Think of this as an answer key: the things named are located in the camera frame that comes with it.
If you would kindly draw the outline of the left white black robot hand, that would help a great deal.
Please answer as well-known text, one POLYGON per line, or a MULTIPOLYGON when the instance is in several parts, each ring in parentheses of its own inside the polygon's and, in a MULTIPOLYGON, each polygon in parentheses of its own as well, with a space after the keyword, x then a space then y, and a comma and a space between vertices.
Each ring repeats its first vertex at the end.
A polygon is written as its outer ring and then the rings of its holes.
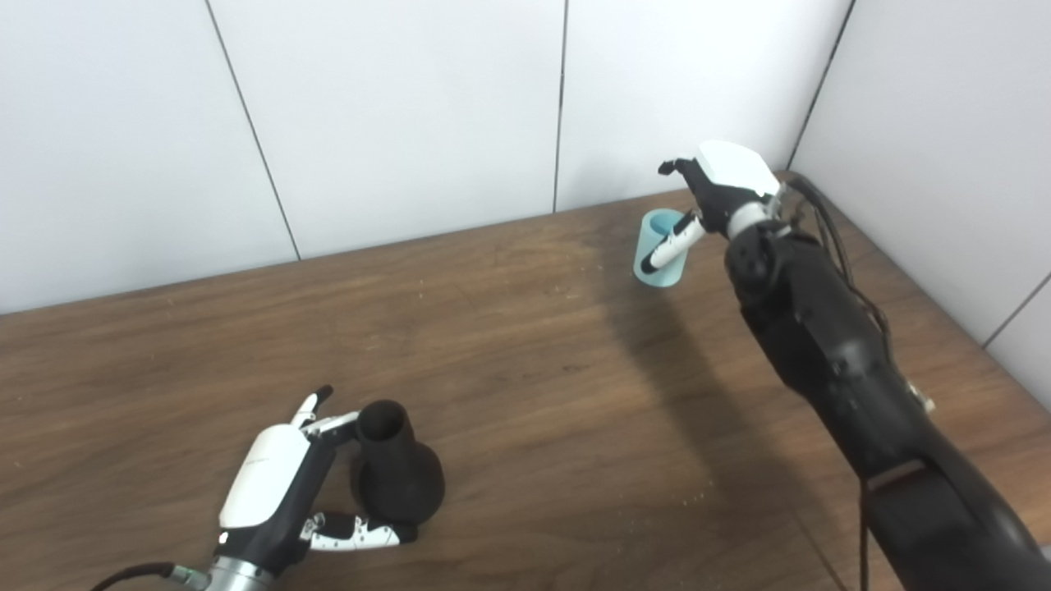
POLYGON ((320 417, 323 386, 285 423, 260 431, 218 517, 211 590, 266 590, 311 552, 357 552, 417 539, 444 502, 444 467, 397 401, 320 417), (356 445, 350 487, 358 512, 320 511, 342 447, 356 445))

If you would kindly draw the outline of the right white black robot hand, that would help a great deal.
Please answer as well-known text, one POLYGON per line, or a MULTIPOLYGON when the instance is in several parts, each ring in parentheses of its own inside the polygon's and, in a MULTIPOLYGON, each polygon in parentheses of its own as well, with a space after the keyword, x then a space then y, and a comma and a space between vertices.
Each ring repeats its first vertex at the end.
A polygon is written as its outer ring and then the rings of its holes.
POLYGON ((763 158, 746 146, 706 140, 693 158, 671 158, 658 174, 679 174, 695 199, 695 208, 662 232, 639 262, 643 274, 661 272, 699 239, 719 233, 731 240, 754 225, 772 221, 782 183, 763 158))

